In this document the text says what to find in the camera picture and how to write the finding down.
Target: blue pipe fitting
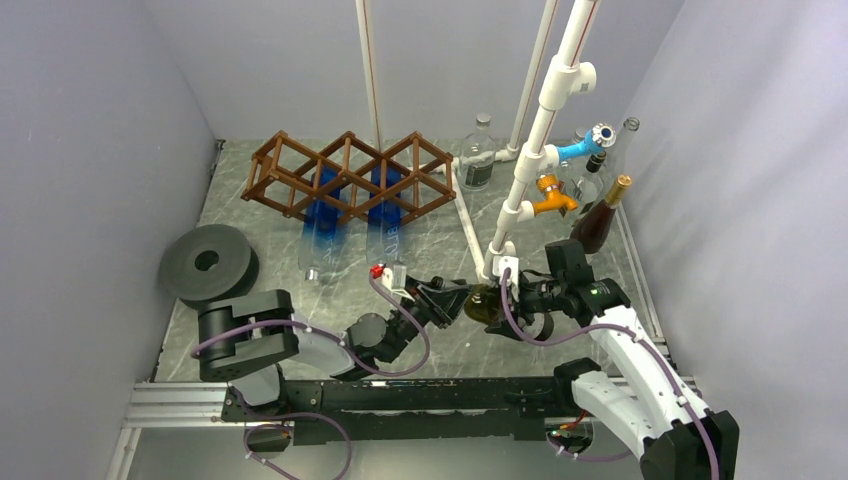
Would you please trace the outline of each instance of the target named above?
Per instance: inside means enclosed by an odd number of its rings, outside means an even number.
[[[599,123],[586,132],[582,142],[567,147],[557,147],[559,163],[564,166],[570,158],[601,153],[614,143],[615,130],[606,123]]]

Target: black weight plate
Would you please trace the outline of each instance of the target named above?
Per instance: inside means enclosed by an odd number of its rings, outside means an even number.
[[[159,264],[159,280],[191,308],[245,295],[259,274],[247,238],[229,225],[204,225],[171,244]]]

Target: white wall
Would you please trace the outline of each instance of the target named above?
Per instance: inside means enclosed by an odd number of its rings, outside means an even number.
[[[628,216],[739,479],[846,477],[846,32],[837,0],[687,0],[628,110]]]
[[[145,0],[220,138],[370,138],[354,0]],[[373,0],[384,138],[464,136],[477,112],[509,136],[544,0]],[[595,93],[554,136],[620,118],[683,0],[604,0],[585,48]],[[541,75],[572,2],[560,0]],[[533,96],[529,132],[537,96]]]
[[[135,0],[0,5],[0,477],[103,478],[214,138]]]

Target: wooden wine rack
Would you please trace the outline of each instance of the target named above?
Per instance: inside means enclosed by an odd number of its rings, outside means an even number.
[[[412,169],[409,169],[394,161],[394,156],[408,147],[412,147]],[[279,165],[280,154],[283,148],[290,148],[307,157],[306,162],[294,170],[287,170]],[[351,149],[365,153],[371,160],[356,170],[350,168]],[[339,149],[343,150],[342,164],[333,162],[328,157]],[[420,151],[428,152],[434,157],[424,166],[419,165]],[[305,221],[304,210],[309,208],[315,201],[325,202],[341,211],[339,224],[344,225],[353,218],[368,220],[368,210],[379,205],[383,201],[389,201],[398,205],[403,210],[400,224],[415,220],[432,210],[444,205],[456,198],[453,190],[451,175],[445,175],[445,183],[433,178],[430,173],[437,167],[444,165],[445,171],[450,172],[453,157],[443,152],[435,145],[424,139],[418,132],[412,132],[403,140],[399,141],[384,152],[379,152],[367,143],[356,138],[352,132],[345,132],[324,147],[320,152],[315,152],[303,144],[289,138],[286,132],[280,130],[272,136],[262,147],[253,154],[253,164],[250,168],[250,177],[247,179],[247,187],[242,193],[243,200],[255,200],[263,205],[271,207],[283,214],[285,217],[297,218]],[[371,170],[380,166],[380,185],[375,185],[365,179]],[[321,173],[325,168],[335,172],[335,177],[324,185],[320,184]],[[391,187],[386,187],[386,173],[388,169],[400,173],[401,180]],[[273,183],[280,182],[290,188],[288,201],[282,204],[266,196],[266,189]],[[439,196],[430,202],[421,205],[421,184],[436,191]],[[341,201],[330,194],[337,189],[351,187],[350,200]],[[365,194],[373,197],[356,204],[356,196],[359,190],[365,190]],[[405,201],[402,195],[398,195],[407,189],[412,189],[412,202]],[[300,191],[306,196],[295,202],[296,192]]]

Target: marble floor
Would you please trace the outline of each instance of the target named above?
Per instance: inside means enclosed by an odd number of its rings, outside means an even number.
[[[304,140],[313,150],[320,150],[332,139]],[[460,140],[436,139],[434,143],[442,150],[457,154]],[[263,143],[257,141],[227,141],[212,179],[206,203],[198,225],[212,223],[227,224],[239,228],[247,236],[260,260],[260,272],[253,292],[270,289],[285,289],[291,293],[295,309],[317,325],[342,331],[366,312],[388,316],[389,305],[371,290],[366,280],[368,262],[365,258],[365,232],[363,222],[352,221],[345,232],[346,240],[339,256],[340,267],[318,283],[303,280],[298,269],[297,255],[303,224],[295,219],[284,218],[280,213],[256,202],[240,198],[250,172],[251,154]],[[409,164],[409,152],[396,158]],[[340,153],[331,159],[338,160]],[[304,157],[284,150],[280,164],[294,168]],[[422,156],[422,165],[427,158]],[[351,165],[365,162],[364,154],[351,158]],[[512,183],[514,163],[495,165],[491,184],[481,192],[465,194],[469,212],[484,246],[491,240],[495,220],[503,200]],[[269,189],[269,196],[287,196],[287,187],[278,191]],[[434,198],[434,192],[422,189],[422,201]],[[531,200],[540,200],[541,195],[532,191]],[[564,238],[568,229],[555,214],[548,218],[539,217],[526,224],[521,231],[512,235],[522,260],[522,268],[547,271],[544,246]],[[475,281],[474,263],[462,231],[456,209],[451,203],[415,220],[402,229],[400,259],[408,267],[410,275],[428,279],[433,275],[445,278],[464,278]],[[648,332],[657,335],[656,318],[648,308],[646,286],[640,283],[634,251],[629,245],[626,229],[621,222],[614,224],[607,245],[593,259],[592,265],[597,278],[616,280],[630,296]],[[567,333],[577,324],[557,314],[554,335]],[[501,336],[483,332],[483,325],[464,314],[450,328],[439,330],[428,327],[432,340],[429,361],[414,378],[457,378],[550,375],[557,365],[579,357],[588,356],[616,373],[604,352],[588,337],[555,347],[538,348],[519,343]],[[197,318],[195,312],[177,301],[166,334],[155,381],[191,382],[199,381],[198,364],[189,358],[189,350],[197,344]],[[423,353],[423,342],[416,339],[400,358],[384,369],[401,370],[415,364]],[[285,362],[286,378],[322,379],[326,375],[310,366]]]

